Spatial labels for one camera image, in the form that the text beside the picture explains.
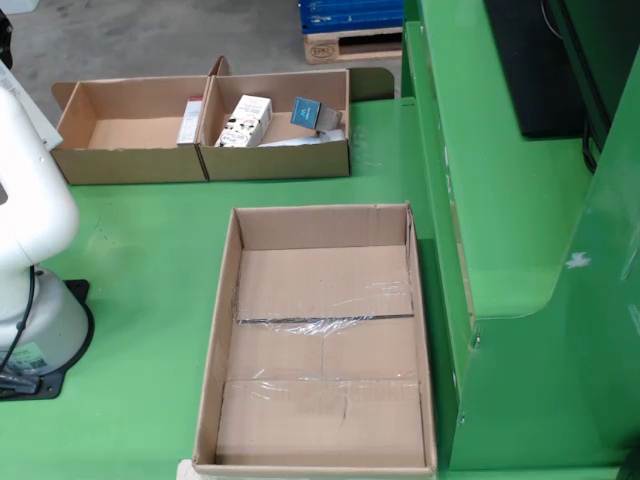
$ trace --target white product box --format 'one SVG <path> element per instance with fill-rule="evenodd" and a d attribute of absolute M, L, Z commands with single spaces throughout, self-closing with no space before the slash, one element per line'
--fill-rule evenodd
<path fill-rule="evenodd" d="M 269 127 L 271 117 L 271 99 L 243 95 L 215 146 L 257 147 Z"/>
<path fill-rule="evenodd" d="M 198 128 L 198 120 L 202 111 L 202 97 L 191 97 L 187 102 L 182 117 L 182 125 L 178 133 L 178 145 L 191 145 L 196 143 L 196 130 Z"/>

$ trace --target wooden pallet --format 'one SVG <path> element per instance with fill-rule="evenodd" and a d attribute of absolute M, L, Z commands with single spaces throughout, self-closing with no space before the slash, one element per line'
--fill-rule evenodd
<path fill-rule="evenodd" d="M 400 58 L 402 27 L 311 33 L 304 35 L 304 54 L 310 65 Z"/>

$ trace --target green workbench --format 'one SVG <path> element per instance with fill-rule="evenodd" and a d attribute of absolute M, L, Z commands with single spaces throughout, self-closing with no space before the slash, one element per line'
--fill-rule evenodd
<path fill-rule="evenodd" d="M 640 89 L 625 93 L 595 177 L 578 141 L 525 142 L 482 3 L 407 1 L 403 98 L 352 105 L 349 178 L 74 187 L 80 233 L 45 266 L 91 282 L 95 337 L 59 398 L 0 404 L 0 478 L 175 478 L 192 453 L 231 208 L 407 200 L 438 476 L 615 478 L 603 466 L 640 425 L 638 384 L 625 383 L 640 350 L 636 327 L 597 314 L 640 312 L 633 262 L 624 288 L 615 280 L 640 220 L 620 206 L 640 176 L 640 141 L 625 136 Z M 576 251 L 594 268 L 563 268 Z"/>
<path fill-rule="evenodd" d="M 351 178 L 73 188 L 80 233 L 46 266 L 91 281 L 95 337 L 58 399 L 0 404 L 2 478 L 175 478 L 178 461 L 192 453 L 231 208 L 409 200 L 424 275 L 433 279 L 423 162 L 414 101 L 387 100 L 353 105 Z"/>

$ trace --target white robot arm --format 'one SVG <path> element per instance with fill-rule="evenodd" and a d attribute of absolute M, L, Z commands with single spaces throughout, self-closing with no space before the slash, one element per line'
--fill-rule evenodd
<path fill-rule="evenodd" d="M 16 374 L 43 375 L 65 365 L 82 346 L 88 331 L 83 307 L 58 277 L 39 269 L 19 336 L 16 325 L 30 297 L 30 267 L 71 244 L 79 214 L 24 108 L 2 88 L 0 185 L 6 193 L 0 204 L 0 361 L 19 339 L 7 367 Z"/>
<path fill-rule="evenodd" d="M 20 102 L 0 89 L 0 318 L 24 310 L 29 267 L 69 246 L 78 208 Z"/>

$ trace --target cardboard box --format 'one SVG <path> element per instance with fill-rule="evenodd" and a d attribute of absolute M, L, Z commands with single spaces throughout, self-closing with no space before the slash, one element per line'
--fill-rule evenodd
<path fill-rule="evenodd" d="M 314 135 L 293 125 L 296 97 L 312 98 L 343 114 L 346 139 L 317 145 L 224 149 L 215 147 L 227 119 L 242 95 L 271 99 L 273 118 L 262 143 Z M 277 73 L 237 77 L 217 76 L 205 96 L 199 147 L 209 178 L 339 177 L 349 175 L 349 70 Z"/>
<path fill-rule="evenodd" d="M 408 205 L 233 210 L 195 471 L 433 475 L 426 345 Z"/>
<path fill-rule="evenodd" d="M 206 181 L 196 145 L 177 145 L 177 139 L 189 98 L 203 97 L 212 75 L 227 70 L 220 57 L 209 75 L 54 85 L 64 141 L 52 154 L 67 181 Z"/>

